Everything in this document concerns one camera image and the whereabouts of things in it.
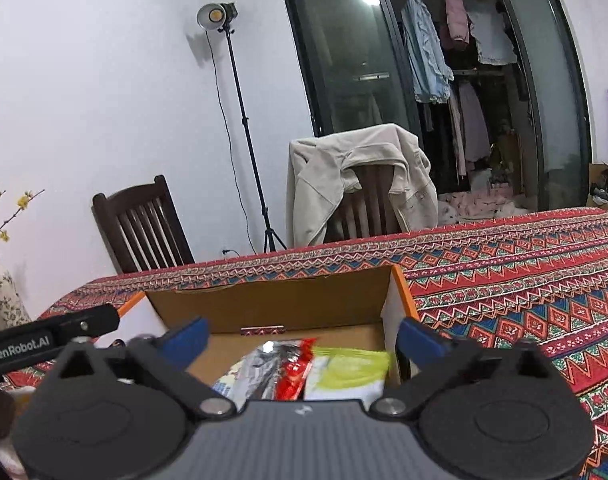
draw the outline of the floral vase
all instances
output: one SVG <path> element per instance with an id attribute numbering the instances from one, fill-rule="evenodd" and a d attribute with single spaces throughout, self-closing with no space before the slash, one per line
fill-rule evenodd
<path id="1" fill-rule="evenodd" d="M 0 264 L 0 317 L 6 326 L 17 326 L 31 321 L 20 299 L 8 269 Z"/>

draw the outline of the yellow-green package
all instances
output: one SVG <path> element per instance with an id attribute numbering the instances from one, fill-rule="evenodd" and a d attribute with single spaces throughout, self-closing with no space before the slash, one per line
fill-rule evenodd
<path id="1" fill-rule="evenodd" d="M 305 400 L 360 399 L 366 409 L 384 390 L 390 359 L 386 352 L 313 347 Z"/>

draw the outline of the snack package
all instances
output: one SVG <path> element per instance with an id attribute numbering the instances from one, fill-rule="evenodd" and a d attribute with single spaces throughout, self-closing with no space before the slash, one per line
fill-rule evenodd
<path id="1" fill-rule="evenodd" d="M 305 400 L 360 399 L 368 409 L 384 391 L 388 353 L 315 347 L 313 354 Z"/>
<path id="2" fill-rule="evenodd" d="M 234 364 L 213 386 L 238 410 L 248 399 L 295 400 L 311 367 L 311 339 L 267 341 Z"/>

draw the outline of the white wall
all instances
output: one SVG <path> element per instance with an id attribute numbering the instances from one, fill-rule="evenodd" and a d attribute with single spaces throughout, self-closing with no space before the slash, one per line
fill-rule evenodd
<path id="1" fill-rule="evenodd" d="M 197 260 L 243 253 L 244 220 L 207 45 L 194 13 L 236 1 L 233 36 L 271 220 L 285 235 L 287 142 L 311 135 L 283 0 L 0 0 L 0 189 L 47 192 L 0 246 L 32 316 L 113 273 L 90 212 L 164 173 Z M 608 0 L 563 0 L 591 97 L 595 160 L 608 160 Z M 213 34 L 251 234 L 261 216 L 223 37 Z M 2 213 L 12 211 L 5 202 Z"/>

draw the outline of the glass panel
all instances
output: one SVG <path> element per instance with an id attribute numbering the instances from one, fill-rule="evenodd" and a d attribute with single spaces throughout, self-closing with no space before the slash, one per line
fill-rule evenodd
<path id="1" fill-rule="evenodd" d="M 586 203 L 578 89 L 550 0 L 510 0 L 530 61 L 541 120 L 549 208 Z"/>
<path id="2" fill-rule="evenodd" d="M 408 128 L 380 1 L 303 0 L 299 5 L 297 12 L 310 31 L 309 62 L 318 67 L 314 85 L 325 92 L 325 102 L 319 103 L 323 133 L 382 123 Z"/>

